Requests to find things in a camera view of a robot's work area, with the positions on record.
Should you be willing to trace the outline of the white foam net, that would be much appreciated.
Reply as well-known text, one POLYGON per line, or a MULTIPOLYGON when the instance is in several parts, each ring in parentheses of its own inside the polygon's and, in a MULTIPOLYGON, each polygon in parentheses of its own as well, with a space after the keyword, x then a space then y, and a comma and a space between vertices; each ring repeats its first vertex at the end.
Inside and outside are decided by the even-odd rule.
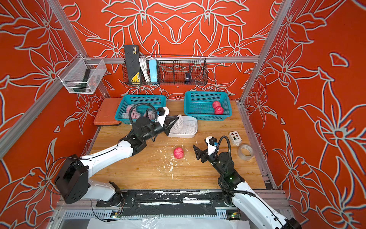
POLYGON ((196 123, 193 121, 184 122, 182 133, 184 135, 195 135, 196 134, 196 123))
POLYGON ((172 128, 170 130, 170 132, 173 133, 173 134, 180 133, 183 129, 183 126, 184 126, 182 116, 179 114, 177 117, 178 117, 178 120, 174 123, 174 125, 172 126, 172 128))

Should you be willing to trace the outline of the red apple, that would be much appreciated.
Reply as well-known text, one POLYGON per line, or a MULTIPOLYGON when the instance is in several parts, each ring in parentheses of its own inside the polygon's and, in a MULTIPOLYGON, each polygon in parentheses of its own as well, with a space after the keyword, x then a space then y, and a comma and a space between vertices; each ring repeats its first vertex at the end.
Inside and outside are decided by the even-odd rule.
POLYGON ((212 103, 212 107, 213 107, 213 109, 216 109, 217 107, 221 107, 221 103, 219 101, 214 101, 212 103))
POLYGON ((218 106, 218 107, 215 108, 214 114, 216 114, 216 115, 223 115, 224 114, 224 111, 225 110, 221 106, 218 106))

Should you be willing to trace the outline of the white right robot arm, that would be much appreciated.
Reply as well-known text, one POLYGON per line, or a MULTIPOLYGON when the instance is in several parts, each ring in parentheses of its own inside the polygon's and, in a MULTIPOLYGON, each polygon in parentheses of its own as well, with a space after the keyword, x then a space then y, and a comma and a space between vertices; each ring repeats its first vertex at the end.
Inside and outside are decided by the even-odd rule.
POLYGON ((193 146, 197 160, 209 162, 220 174, 218 184, 226 199, 241 210, 259 229, 301 229, 295 218, 286 218, 262 198, 234 168, 234 161, 229 152, 208 154, 208 149, 201 150, 193 146))

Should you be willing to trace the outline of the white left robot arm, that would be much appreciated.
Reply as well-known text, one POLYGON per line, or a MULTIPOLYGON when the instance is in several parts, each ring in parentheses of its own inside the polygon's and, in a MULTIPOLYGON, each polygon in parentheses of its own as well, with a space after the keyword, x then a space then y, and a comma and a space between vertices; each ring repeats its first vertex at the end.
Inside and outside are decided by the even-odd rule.
POLYGON ((145 115, 133 121, 132 113, 129 113, 131 130, 116 145, 94 154, 71 155, 65 159, 54 180, 65 203, 73 204, 81 199, 101 200, 112 207, 122 203, 122 191, 114 182, 94 181, 92 176, 120 160, 137 155, 146 148, 149 139, 156 140, 160 133, 170 134, 179 117, 170 115, 167 107, 148 107, 154 112, 155 119, 145 115))

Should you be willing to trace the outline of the orange foam pad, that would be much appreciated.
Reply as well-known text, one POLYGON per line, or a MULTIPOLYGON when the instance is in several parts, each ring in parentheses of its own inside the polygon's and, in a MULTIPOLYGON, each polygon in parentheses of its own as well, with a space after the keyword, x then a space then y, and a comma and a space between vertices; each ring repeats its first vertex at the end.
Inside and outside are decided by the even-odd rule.
POLYGON ((97 127, 120 125, 121 122, 115 119, 115 114, 121 100, 122 98, 104 99, 94 119, 94 125, 97 127))

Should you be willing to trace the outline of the white plastic tray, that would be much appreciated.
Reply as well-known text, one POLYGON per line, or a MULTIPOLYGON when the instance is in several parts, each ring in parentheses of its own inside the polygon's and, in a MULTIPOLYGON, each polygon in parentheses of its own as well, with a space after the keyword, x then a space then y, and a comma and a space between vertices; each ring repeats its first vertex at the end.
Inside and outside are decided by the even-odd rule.
POLYGON ((197 131, 198 122, 196 118, 178 115, 178 120, 171 128, 168 137, 193 138, 197 131))

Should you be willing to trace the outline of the teal right plastic basket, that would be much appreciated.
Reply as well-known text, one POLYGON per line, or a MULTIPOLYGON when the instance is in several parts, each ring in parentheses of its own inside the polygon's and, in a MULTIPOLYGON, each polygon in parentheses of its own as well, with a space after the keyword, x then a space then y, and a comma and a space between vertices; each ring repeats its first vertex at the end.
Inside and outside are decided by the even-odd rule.
POLYGON ((204 121, 224 121, 232 116, 230 99, 224 92, 188 91, 184 97, 184 112, 204 121), (223 114, 215 114, 214 102, 220 103, 223 114))

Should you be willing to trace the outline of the white button control box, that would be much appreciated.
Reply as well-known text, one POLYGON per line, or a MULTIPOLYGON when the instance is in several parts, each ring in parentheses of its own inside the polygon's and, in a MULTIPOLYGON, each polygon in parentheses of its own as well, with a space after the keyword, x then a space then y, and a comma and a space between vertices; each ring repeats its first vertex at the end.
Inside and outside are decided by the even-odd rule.
POLYGON ((229 132, 228 136, 233 145, 240 146, 242 144, 242 138, 237 131, 229 132))

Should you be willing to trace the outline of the clear tape roll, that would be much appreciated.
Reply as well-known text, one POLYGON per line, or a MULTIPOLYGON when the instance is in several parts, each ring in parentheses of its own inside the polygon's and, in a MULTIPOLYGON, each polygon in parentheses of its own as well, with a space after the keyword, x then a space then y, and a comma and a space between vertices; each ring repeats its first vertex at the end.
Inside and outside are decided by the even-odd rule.
POLYGON ((237 154, 243 161, 249 161, 254 157, 254 150, 249 144, 241 144, 238 147, 237 154))

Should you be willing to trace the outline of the light blue box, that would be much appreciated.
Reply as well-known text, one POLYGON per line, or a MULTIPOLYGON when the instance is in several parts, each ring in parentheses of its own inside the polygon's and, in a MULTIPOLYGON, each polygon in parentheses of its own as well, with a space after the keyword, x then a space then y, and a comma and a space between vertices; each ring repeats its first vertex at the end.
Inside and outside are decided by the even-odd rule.
POLYGON ((149 70, 150 70, 150 81, 153 84, 157 84, 158 83, 158 66, 157 66, 157 61, 155 59, 150 59, 149 60, 149 70))

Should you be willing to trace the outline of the black rectangular device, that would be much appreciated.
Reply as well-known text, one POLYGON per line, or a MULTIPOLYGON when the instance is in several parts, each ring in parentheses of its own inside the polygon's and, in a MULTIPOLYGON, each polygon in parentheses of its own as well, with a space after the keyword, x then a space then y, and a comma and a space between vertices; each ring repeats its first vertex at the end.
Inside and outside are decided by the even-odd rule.
POLYGON ((128 83, 138 85, 141 83, 140 54, 138 45, 124 47, 125 63, 128 74, 128 83))

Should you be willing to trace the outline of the dark tool in clear box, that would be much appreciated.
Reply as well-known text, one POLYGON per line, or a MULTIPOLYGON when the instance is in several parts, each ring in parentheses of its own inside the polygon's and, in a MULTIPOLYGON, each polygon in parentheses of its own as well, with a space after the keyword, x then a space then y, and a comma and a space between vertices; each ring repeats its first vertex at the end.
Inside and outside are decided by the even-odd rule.
POLYGON ((86 92, 86 89, 88 87, 87 81, 89 79, 90 72, 91 72, 91 70, 89 68, 87 68, 85 70, 82 82, 73 87, 74 92, 77 92, 77 93, 86 92))

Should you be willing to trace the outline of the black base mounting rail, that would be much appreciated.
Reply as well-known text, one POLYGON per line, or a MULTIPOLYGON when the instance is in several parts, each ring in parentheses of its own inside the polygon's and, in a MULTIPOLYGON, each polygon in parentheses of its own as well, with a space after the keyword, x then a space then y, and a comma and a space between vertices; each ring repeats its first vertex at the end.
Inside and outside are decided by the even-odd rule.
POLYGON ((193 217, 238 219, 241 211, 224 202, 222 191, 214 190, 130 190, 122 202, 111 206, 98 200, 97 210, 111 210, 118 218, 193 217))

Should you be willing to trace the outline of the clear acrylic wall box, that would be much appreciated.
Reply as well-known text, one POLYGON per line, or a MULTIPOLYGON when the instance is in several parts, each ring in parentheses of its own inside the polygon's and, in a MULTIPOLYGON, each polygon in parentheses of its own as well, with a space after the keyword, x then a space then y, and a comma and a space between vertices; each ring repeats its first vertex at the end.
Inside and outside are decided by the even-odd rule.
POLYGON ((71 94, 94 94, 106 72, 107 67, 103 59, 85 58, 78 53, 60 70, 57 77, 71 94), (82 82, 87 68, 91 72, 87 81, 86 92, 74 92, 73 87, 82 82))

